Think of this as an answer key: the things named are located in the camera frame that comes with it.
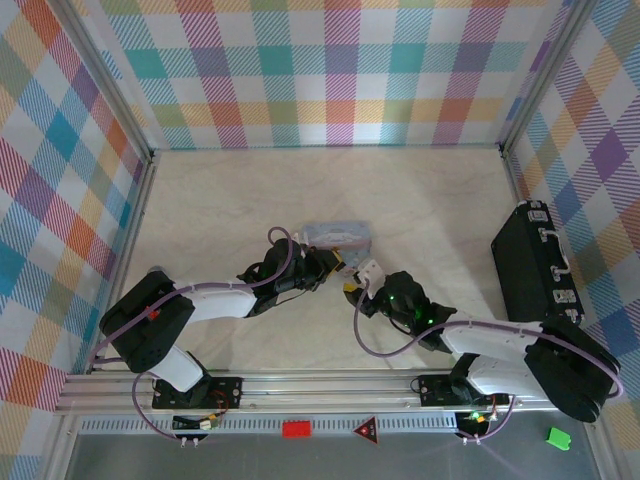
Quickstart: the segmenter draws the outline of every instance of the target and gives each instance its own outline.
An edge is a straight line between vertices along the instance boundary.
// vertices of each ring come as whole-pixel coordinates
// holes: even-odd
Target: mounting plate
[[[468,402],[453,393],[448,375],[420,375],[418,377],[418,391],[420,392],[420,405],[423,407],[469,405]],[[499,393],[495,397],[496,405],[509,405],[509,395]],[[491,395],[480,397],[473,404],[474,407],[491,407],[492,405]]]
[[[225,399],[228,405],[223,408],[235,410],[240,407],[242,397],[241,377],[211,377],[207,387],[207,393],[202,400],[195,403],[182,392],[177,391],[165,380],[156,380],[153,390],[155,392],[151,408],[154,410],[219,410],[219,400]]]

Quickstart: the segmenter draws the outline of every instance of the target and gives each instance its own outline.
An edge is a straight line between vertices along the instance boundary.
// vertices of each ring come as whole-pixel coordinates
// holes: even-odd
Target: green object
[[[569,448],[571,448],[571,435],[553,427],[551,430],[549,430],[549,438],[547,438],[547,443],[566,452],[569,450]]]

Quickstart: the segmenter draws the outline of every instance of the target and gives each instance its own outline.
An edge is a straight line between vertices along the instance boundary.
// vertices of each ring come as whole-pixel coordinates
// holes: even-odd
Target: black mounting bracket
[[[242,398],[241,377],[206,376],[189,392],[179,392],[165,380],[156,380],[151,408],[154,410],[235,410]]]
[[[492,395],[483,395],[475,399],[473,404],[456,395],[452,389],[449,375],[420,375],[418,377],[418,392],[422,407],[461,406],[485,408],[493,405]],[[509,395],[499,393],[495,395],[496,405],[509,405]]]

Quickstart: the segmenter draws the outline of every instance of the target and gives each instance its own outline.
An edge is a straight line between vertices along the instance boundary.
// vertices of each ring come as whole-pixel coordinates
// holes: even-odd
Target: black suitcase
[[[491,243],[511,322],[570,321],[584,309],[544,202],[520,202]]]

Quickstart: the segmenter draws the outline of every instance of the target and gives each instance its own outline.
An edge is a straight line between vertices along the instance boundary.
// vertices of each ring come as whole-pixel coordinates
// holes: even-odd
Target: plaid wall
[[[141,160],[44,0],[0,1],[0,478],[34,477]]]
[[[151,141],[193,149],[493,144],[558,0],[76,5]]]
[[[556,14],[556,18],[554,18],[553,23],[551,24],[551,28],[547,31],[547,34],[544,37],[544,41],[540,46],[540,50],[536,55],[535,60],[529,67],[529,71],[527,72],[527,76],[525,77],[522,85],[520,85],[520,90],[518,91],[518,95],[516,99],[511,104],[511,108],[509,109],[509,114],[507,115],[507,119],[502,126],[502,130],[500,131],[500,135],[498,137],[498,141],[500,143],[506,140],[511,127],[513,126],[513,121],[515,120],[516,115],[520,111],[522,107],[522,103],[527,99],[529,93],[531,93],[531,89],[536,83],[538,78],[538,74],[540,73],[540,67],[542,63],[546,60],[547,55],[551,52],[551,45],[556,40],[562,28],[564,27],[567,18],[569,16],[569,12],[571,11],[571,7],[575,3],[575,0],[563,0],[562,6],[558,13]]]
[[[640,1],[601,0],[515,148],[527,197],[550,203],[589,331],[622,363],[608,408],[640,474]]]

